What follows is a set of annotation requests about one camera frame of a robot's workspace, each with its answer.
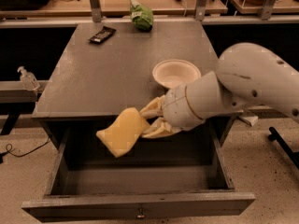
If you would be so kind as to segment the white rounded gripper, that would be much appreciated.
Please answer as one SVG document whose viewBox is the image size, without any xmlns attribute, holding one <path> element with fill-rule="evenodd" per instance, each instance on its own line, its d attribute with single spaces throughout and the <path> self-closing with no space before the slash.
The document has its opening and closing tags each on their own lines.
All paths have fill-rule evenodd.
<svg viewBox="0 0 299 224">
<path fill-rule="evenodd" d="M 167 137 L 179 133 L 180 130 L 192 130 L 206 122 L 198 118 L 190 108 L 186 89 L 186 85 L 170 89 L 165 96 L 154 98 L 139 111 L 144 119 L 159 117 L 141 134 L 142 138 Z"/>
</svg>

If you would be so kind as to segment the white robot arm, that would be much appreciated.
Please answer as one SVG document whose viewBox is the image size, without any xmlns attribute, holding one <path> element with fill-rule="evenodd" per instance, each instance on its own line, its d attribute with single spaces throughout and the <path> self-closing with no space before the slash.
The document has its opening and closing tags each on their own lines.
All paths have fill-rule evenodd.
<svg viewBox="0 0 299 224">
<path fill-rule="evenodd" d="M 153 123 L 144 138 L 189 131 L 207 119 L 267 105 L 299 121 L 299 72 L 271 50 L 252 43 L 226 49 L 215 69 L 181 84 L 141 110 Z"/>
</svg>

